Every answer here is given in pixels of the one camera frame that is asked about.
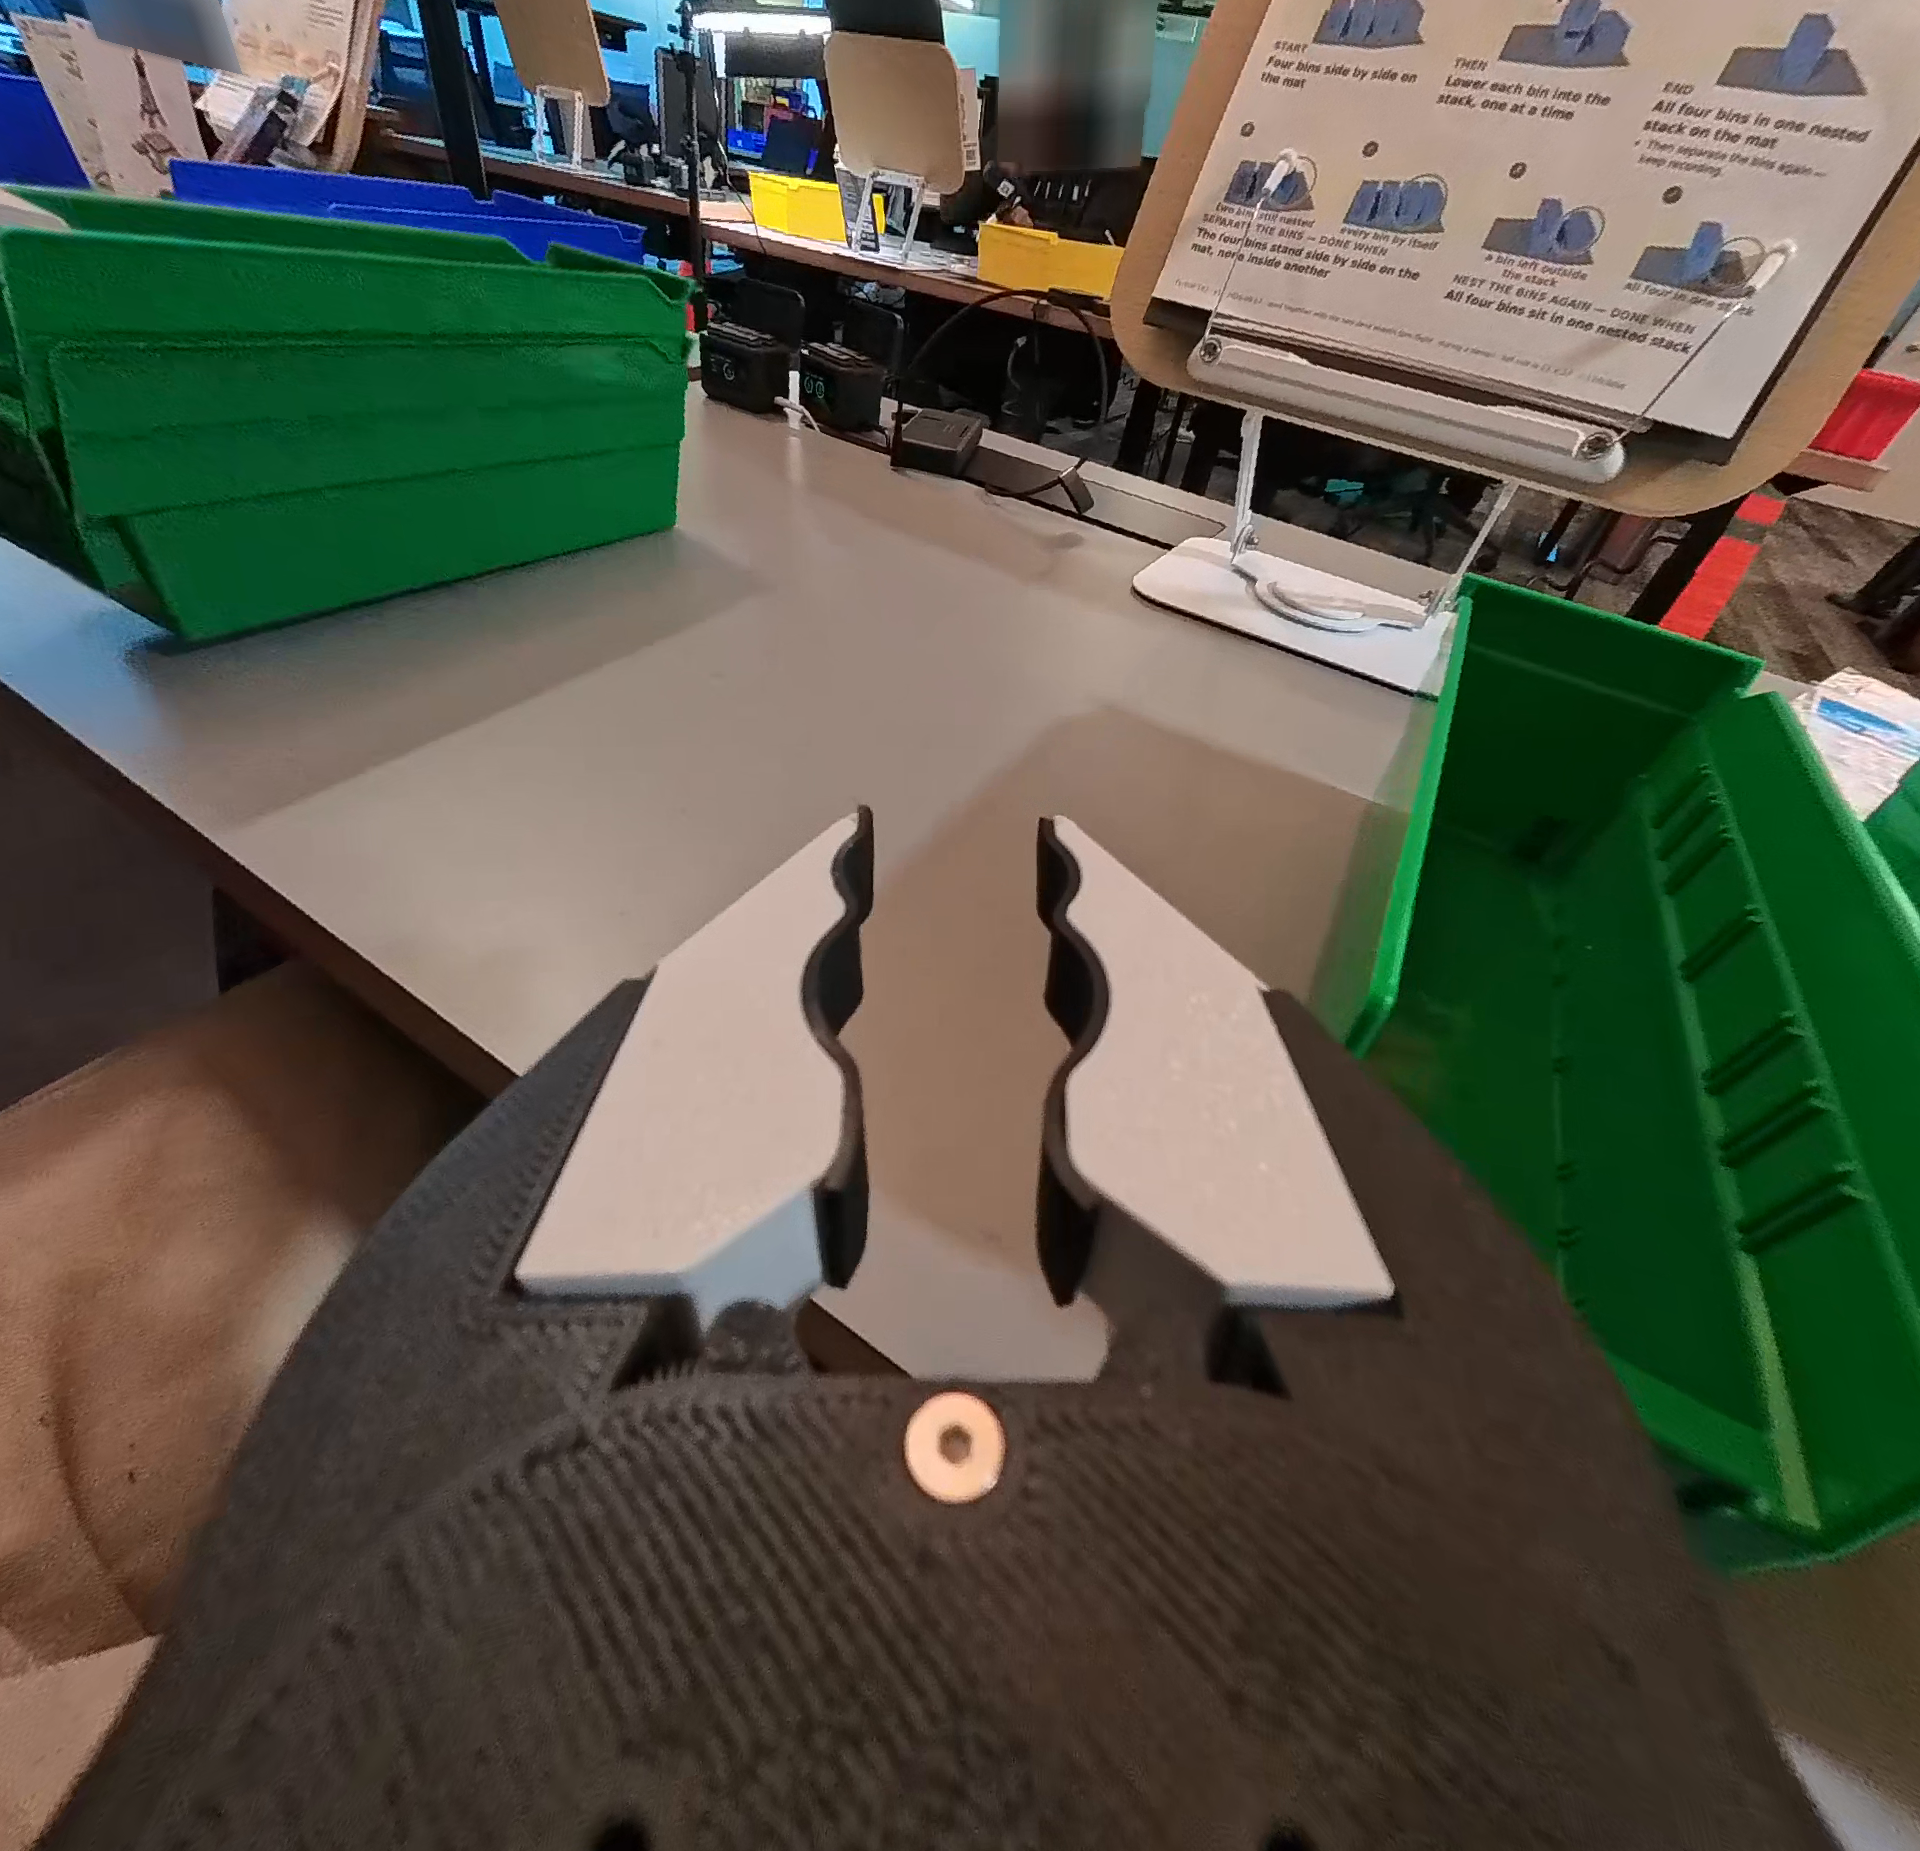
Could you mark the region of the wooden document stand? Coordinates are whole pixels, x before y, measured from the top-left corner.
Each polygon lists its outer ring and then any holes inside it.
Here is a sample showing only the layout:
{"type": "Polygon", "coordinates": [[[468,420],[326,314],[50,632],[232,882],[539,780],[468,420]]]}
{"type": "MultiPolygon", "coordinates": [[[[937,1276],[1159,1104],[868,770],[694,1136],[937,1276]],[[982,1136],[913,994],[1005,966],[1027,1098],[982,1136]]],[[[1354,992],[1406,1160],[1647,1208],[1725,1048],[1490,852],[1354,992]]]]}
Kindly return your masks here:
{"type": "Polygon", "coordinates": [[[842,31],[824,45],[835,161],[854,183],[847,247],[900,268],[909,260],[926,201],[968,179],[962,77],[937,41],[842,31]]]}
{"type": "Polygon", "coordinates": [[[535,155],[584,173],[589,113],[611,87],[589,0],[492,0],[516,77],[534,101],[535,155]]]}
{"type": "Polygon", "coordinates": [[[334,111],[312,147],[313,165],[326,175],[348,175],[360,157],[377,61],[377,33],[387,0],[352,0],[348,49],[334,111]]]}

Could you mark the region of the white paper with blue print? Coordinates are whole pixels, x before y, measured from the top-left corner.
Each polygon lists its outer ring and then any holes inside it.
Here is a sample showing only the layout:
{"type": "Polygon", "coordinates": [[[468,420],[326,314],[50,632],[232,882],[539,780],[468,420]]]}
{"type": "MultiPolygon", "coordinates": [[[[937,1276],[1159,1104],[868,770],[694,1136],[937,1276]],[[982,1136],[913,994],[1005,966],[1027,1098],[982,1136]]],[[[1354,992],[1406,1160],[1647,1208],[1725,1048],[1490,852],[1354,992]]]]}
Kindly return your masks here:
{"type": "Polygon", "coordinates": [[[1917,698],[1844,668],[1790,702],[1835,792],[1868,822],[1917,764],[1917,698]]]}

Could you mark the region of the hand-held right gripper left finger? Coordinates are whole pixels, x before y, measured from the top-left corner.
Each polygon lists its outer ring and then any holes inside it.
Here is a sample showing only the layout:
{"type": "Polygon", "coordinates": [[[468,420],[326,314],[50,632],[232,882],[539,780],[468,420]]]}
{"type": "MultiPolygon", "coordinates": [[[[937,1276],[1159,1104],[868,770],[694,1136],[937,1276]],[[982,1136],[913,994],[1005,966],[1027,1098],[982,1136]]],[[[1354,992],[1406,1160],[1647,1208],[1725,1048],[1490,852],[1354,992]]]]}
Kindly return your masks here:
{"type": "Polygon", "coordinates": [[[868,1240],[861,1002],[873,816],[856,808],[644,980],[514,1284],[700,1320],[847,1288],[868,1240]]]}

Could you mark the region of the yellow plastic bin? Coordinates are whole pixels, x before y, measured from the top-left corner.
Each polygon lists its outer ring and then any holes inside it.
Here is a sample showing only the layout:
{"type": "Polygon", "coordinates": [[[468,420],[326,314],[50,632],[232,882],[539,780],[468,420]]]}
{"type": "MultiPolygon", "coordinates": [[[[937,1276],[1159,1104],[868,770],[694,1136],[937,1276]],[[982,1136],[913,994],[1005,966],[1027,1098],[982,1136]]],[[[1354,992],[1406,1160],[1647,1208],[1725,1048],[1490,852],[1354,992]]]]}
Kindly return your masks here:
{"type": "Polygon", "coordinates": [[[975,233],[975,280],[1004,292],[1068,294],[1108,304],[1123,249],[987,221],[975,233]]]}
{"type": "Polygon", "coordinates": [[[876,255],[886,227],[884,199],[844,171],[831,185],[747,171],[747,211],[758,233],[876,255]]]}

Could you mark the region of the person's beige trousers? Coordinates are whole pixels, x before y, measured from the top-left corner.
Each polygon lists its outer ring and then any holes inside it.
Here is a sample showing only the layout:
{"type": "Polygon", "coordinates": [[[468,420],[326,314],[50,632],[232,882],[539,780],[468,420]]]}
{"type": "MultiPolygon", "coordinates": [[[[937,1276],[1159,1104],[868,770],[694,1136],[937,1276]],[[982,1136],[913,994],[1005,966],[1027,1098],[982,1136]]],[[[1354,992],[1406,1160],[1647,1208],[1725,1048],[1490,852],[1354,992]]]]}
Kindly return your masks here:
{"type": "Polygon", "coordinates": [[[480,1102],[282,966],[3,1110],[3,1678],[163,1626],[293,1340],[480,1102]]]}

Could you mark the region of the red plastic bin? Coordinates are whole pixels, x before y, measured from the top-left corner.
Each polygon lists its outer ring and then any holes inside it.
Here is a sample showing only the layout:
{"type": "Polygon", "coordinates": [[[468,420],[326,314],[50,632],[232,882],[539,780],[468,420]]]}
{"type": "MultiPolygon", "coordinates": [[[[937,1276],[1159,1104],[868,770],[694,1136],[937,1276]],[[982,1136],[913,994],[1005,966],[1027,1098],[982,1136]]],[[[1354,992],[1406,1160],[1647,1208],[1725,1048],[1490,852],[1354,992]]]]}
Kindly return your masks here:
{"type": "Polygon", "coordinates": [[[1920,384],[1913,376],[1860,370],[1808,450],[1876,466],[1917,414],[1920,384]]]}

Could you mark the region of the long wooden workbench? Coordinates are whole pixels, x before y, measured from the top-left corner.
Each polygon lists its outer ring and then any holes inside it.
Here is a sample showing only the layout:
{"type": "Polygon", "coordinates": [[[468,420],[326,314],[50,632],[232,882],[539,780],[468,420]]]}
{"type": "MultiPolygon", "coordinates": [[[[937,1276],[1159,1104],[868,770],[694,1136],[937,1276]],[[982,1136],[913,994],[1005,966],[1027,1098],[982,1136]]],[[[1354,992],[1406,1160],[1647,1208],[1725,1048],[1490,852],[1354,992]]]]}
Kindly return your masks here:
{"type": "MultiPolygon", "coordinates": [[[[672,189],[655,185],[625,185],[617,175],[597,169],[573,171],[563,163],[526,153],[481,145],[481,167],[489,187],[516,193],[529,201],[551,201],[575,211],[622,223],[642,225],[647,231],[667,233],[673,245],[687,235],[687,205],[672,189]]],[[[803,266],[844,280],[876,282],[952,306],[980,304],[983,310],[1039,320],[1047,326],[1083,330],[1106,344],[1118,344],[1106,302],[1077,294],[1001,290],[983,284],[973,260],[937,255],[913,245],[903,262],[877,255],[847,251],[815,239],[775,233],[756,221],[737,199],[717,205],[700,203],[705,241],[728,249],[741,258],[760,258],[777,264],[803,266]]]]}

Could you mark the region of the blue plastic bin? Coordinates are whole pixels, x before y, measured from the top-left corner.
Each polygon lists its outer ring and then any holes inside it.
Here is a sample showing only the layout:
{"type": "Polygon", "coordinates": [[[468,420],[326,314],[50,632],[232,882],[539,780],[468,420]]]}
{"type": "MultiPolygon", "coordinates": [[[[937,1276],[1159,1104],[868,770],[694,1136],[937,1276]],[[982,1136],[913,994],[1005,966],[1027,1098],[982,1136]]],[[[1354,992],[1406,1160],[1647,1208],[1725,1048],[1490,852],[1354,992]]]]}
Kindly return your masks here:
{"type": "Polygon", "coordinates": [[[0,101],[1,185],[67,191],[89,187],[45,89],[33,77],[3,71],[0,101]]]}
{"type": "Polygon", "coordinates": [[[418,185],[278,167],[188,163],[169,167],[176,199],[226,211],[383,227],[420,233],[492,237],[531,262],[553,249],[655,266],[644,235],[607,219],[512,193],[478,199],[456,185],[418,185]]]}

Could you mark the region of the instruction sheet on stand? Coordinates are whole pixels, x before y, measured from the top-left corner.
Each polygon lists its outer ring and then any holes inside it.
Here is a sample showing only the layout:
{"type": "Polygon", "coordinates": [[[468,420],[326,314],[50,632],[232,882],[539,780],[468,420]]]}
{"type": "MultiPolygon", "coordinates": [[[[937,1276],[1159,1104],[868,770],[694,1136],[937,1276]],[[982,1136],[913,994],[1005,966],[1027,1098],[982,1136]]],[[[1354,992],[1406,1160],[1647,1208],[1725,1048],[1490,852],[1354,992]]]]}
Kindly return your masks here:
{"type": "Polygon", "coordinates": [[[1498,488],[1496,516],[1517,488],[1641,518],[1682,518],[1740,502],[1778,474],[1803,470],[1811,438],[1913,284],[1915,155],[1734,440],[1524,404],[1153,302],[1153,284],[1269,3],[1216,0],[1115,276],[1114,328],[1140,376],[1229,408],[1249,446],[1226,536],[1170,550],[1138,576],[1133,590],[1167,610],[1399,694],[1433,696],[1457,602],[1447,582],[1397,596],[1374,586],[1365,572],[1310,568],[1275,538],[1261,544],[1254,478],[1263,424],[1292,424],[1486,478],[1498,488]]]}

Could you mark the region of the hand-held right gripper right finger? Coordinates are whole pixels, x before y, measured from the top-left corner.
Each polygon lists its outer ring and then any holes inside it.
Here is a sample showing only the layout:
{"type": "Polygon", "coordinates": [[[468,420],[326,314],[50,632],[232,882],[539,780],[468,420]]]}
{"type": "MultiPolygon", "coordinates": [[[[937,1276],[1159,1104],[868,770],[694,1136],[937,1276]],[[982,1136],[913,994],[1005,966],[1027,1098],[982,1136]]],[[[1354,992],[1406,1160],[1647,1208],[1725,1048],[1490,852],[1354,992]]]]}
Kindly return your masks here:
{"type": "Polygon", "coordinates": [[[1240,1310],[1385,1308],[1396,1286],[1310,1102],[1273,994],[1064,816],[1036,832],[1043,1004],[1036,1252],[1058,1306],[1111,1240],[1240,1310]]]}

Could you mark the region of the white card with tower drawing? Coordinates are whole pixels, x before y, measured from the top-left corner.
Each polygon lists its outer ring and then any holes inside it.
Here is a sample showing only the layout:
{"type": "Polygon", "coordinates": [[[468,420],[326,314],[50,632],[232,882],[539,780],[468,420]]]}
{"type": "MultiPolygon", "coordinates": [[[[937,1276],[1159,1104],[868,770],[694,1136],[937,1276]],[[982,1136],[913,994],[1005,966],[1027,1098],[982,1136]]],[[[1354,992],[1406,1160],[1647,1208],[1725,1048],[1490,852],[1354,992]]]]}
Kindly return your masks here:
{"type": "Polygon", "coordinates": [[[184,67],[100,41],[77,19],[25,17],[16,31],[88,185],[120,199],[174,199],[174,165],[205,161],[184,67]]]}

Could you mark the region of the grey desk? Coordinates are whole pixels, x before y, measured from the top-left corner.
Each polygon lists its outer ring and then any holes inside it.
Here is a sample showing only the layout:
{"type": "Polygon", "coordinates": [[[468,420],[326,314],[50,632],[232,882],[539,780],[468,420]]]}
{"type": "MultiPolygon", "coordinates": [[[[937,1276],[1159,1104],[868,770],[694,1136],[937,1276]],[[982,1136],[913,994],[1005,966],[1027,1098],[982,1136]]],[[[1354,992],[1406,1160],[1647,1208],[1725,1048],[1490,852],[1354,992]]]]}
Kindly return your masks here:
{"type": "Polygon", "coordinates": [[[510,1084],[293,1346],[59,1818],[185,1848],[1830,1848],[1618,1378],[1305,1006],[1396,1286],[1037,1254],[1037,830],[1257,980],[1431,704],[696,402],[682,526],[209,648],[3,544],[3,700],[510,1084]],[[516,1260],[646,978],[873,816],[847,1288],[516,1260]]]}

